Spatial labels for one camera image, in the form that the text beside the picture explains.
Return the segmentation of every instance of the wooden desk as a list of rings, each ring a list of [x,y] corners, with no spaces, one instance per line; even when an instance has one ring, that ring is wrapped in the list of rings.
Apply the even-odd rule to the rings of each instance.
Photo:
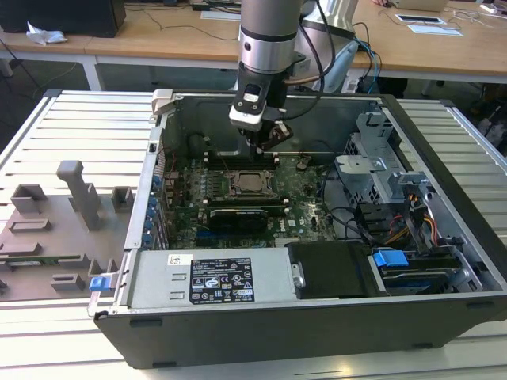
[[[238,62],[238,21],[203,20],[200,12],[190,7],[144,12],[129,9],[127,6],[127,18],[116,37],[92,38],[86,54]]]
[[[372,48],[383,60],[382,76],[396,78],[419,78],[463,82],[507,82],[507,20],[480,16],[478,22],[470,23],[453,19],[445,28],[461,29],[463,36],[432,36],[416,34],[395,18],[396,13],[440,17],[448,21],[453,10],[477,11],[479,4],[449,2],[447,10],[441,13],[421,12],[406,9],[385,9],[369,0],[359,0],[354,23],[364,22],[370,31]],[[356,27],[357,35],[366,40],[361,25]],[[354,59],[349,76],[357,78],[367,67],[366,53],[359,53]]]
[[[449,7],[478,10],[478,4],[449,2]],[[428,13],[396,8],[384,9],[370,0],[359,0],[354,22],[368,25],[371,44],[383,60],[382,76],[463,82],[507,82],[507,20],[481,16],[477,22],[455,20],[450,28],[461,28],[463,36],[431,36],[413,33],[406,25],[395,24],[395,13],[438,15],[444,20],[452,11]],[[219,40],[189,27],[191,25]],[[362,26],[358,36],[365,39]],[[4,41],[21,59],[79,62],[85,67],[90,88],[103,89],[97,64],[131,64],[166,67],[211,67],[235,69],[238,61],[237,21],[203,20],[190,8],[128,10],[127,18],[114,39],[69,36],[65,44],[43,47],[25,35],[2,34]],[[0,58],[9,54],[0,47]],[[347,82],[357,80],[368,66],[365,53],[357,54]]]

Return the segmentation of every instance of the warning label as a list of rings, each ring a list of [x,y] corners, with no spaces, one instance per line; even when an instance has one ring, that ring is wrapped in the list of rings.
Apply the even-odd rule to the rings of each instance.
[[[190,302],[208,303],[254,301],[254,278],[250,258],[192,260]]]

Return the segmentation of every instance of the floor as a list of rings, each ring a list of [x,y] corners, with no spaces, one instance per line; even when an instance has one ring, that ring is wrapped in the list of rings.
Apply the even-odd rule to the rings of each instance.
[[[23,65],[44,89],[89,89],[84,70],[78,64],[24,61]],[[0,77],[0,151],[43,95],[22,66],[16,63],[13,66],[12,78],[2,80]],[[102,65],[100,71],[109,91],[153,91],[161,87],[227,90],[233,86],[236,75],[233,70],[156,67],[158,84],[152,84],[147,66]],[[422,87],[423,81],[409,80],[405,98],[423,98]],[[480,90],[477,85],[446,82],[441,88],[435,85],[430,95],[432,99],[449,99],[467,113],[471,104],[478,100]]]

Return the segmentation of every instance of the blue latch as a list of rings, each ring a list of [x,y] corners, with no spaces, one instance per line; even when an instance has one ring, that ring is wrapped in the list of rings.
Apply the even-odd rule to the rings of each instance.
[[[110,291],[112,289],[110,275],[93,277],[90,281],[90,291]]]
[[[409,265],[405,253],[395,249],[379,249],[377,253],[373,254],[373,259],[377,267],[384,265],[387,267],[407,267]]]

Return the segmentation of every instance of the desk leg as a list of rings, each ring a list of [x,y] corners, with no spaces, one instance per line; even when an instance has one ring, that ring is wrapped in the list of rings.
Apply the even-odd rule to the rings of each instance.
[[[103,91],[105,89],[101,74],[98,72],[97,60],[94,56],[85,57],[81,64],[85,69],[88,86],[92,91]]]
[[[350,69],[343,81],[341,93],[356,93],[357,84],[359,83],[359,78],[361,78],[363,71],[363,69]]]
[[[422,87],[421,95],[428,97],[429,92],[431,91],[431,88],[433,88],[434,84],[435,81],[425,81],[425,84]]]
[[[8,59],[0,59],[0,73],[2,73],[5,78],[13,76],[13,71],[10,68]]]

